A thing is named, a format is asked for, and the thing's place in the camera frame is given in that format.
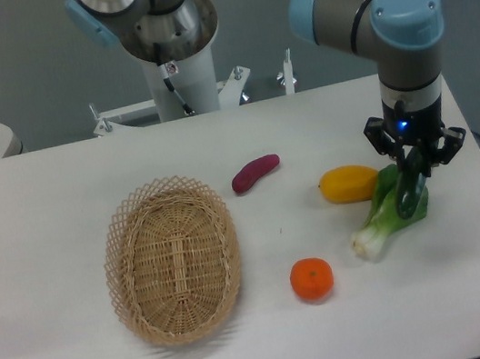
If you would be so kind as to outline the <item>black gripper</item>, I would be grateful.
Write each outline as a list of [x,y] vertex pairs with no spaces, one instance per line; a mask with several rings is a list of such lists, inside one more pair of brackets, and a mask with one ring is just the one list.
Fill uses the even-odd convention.
[[466,130],[444,128],[441,121],[441,78],[409,91],[382,87],[380,94],[384,119],[369,117],[363,134],[378,154],[395,162],[399,171],[405,163],[404,145],[423,143],[426,177],[439,165],[448,165],[462,149]]

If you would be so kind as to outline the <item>second grey robot arm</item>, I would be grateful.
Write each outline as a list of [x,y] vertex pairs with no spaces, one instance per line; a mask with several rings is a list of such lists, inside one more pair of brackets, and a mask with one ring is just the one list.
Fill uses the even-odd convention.
[[95,43],[137,46],[146,61],[183,60],[203,47],[192,0],[65,0],[65,11]]

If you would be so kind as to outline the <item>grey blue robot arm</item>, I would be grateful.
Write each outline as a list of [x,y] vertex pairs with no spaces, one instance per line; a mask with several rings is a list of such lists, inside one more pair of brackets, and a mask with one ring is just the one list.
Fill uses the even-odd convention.
[[383,117],[364,130],[380,155],[424,177],[461,149],[464,129],[442,121],[441,0],[290,0],[298,38],[376,63]]

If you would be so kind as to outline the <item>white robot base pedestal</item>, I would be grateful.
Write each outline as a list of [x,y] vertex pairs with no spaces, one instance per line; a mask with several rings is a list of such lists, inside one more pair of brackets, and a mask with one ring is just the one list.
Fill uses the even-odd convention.
[[219,82],[215,78],[214,58],[211,45],[218,32],[216,9],[210,0],[192,0],[196,5],[202,26],[203,47],[183,60],[150,62],[141,57],[139,47],[120,44],[126,53],[140,66],[151,99],[145,102],[98,112],[93,105],[90,110],[95,118],[95,134],[105,136],[125,129],[125,123],[137,126],[140,119],[156,115],[160,122],[213,111],[238,107],[247,103],[245,84],[251,71],[236,65],[230,75]]

